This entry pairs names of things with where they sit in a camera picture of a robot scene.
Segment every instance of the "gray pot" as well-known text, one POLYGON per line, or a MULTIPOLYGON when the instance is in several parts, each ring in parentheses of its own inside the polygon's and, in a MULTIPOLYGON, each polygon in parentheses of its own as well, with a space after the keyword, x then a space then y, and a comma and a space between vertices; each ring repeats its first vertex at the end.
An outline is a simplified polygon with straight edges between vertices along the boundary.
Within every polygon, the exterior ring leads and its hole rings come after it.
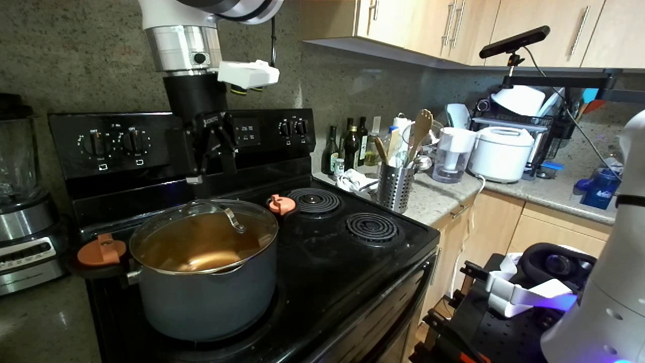
POLYGON ((249 329, 277 287, 277 236, 270 212, 236 199, 201 199, 150 219, 129 241, 148 323, 181 341, 249 329))

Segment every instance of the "utensil holder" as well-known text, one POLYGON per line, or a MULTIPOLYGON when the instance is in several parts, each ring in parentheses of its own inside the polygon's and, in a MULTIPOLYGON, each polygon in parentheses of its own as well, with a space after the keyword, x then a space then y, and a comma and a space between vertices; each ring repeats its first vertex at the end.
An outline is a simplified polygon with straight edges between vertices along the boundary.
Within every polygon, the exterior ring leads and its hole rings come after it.
POLYGON ((377 203, 404 213, 412 190, 412 180, 417 174, 417 163, 410 166, 379 165, 379 193, 377 203))

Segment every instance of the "countertop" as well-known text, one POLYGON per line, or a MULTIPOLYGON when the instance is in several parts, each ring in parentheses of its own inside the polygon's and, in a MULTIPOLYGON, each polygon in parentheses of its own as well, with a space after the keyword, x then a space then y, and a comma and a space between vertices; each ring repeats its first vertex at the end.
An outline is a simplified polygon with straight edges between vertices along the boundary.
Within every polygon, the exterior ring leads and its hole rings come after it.
MULTIPOLYGON (((325 174, 317 174, 317 177, 332 184, 325 174)), ((522 180, 504 185, 465 176, 460 184, 440 184, 426 174, 417 174, 405 216, 434 223, 483 188, 489 188, 602 223, 614 223, 617 209, 614 205, 609 209, 582 205, 581 198, 571 193, 574 182, 577 177, 559 176, 556 180, 522 180)), ((0 360, 99 363, 102 354, 83 278, 64 275, 0 297, 0 360)))

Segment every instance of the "bowl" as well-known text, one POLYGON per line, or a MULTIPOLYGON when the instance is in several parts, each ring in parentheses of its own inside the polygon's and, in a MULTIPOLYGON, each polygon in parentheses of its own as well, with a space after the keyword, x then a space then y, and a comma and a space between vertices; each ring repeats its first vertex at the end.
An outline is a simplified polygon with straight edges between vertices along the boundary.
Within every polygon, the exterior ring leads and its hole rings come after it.
POLYGON ((543 103, 545 92, 527 84, 515 84, 513 89, 501 89, 493 95, 493 100, 501 106, 518 113, 522 116, 537 116, 543 103))

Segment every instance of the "rice cooker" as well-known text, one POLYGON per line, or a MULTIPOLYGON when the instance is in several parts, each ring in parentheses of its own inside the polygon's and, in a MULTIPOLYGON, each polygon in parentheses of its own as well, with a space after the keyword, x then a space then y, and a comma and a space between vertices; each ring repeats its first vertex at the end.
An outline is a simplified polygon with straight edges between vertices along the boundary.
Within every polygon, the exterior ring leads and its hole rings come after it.
POLYGON ((518 182, 522 180, 533 142, 534 139, 527 129, 480 129, 469 170, 491 182, 518 182))

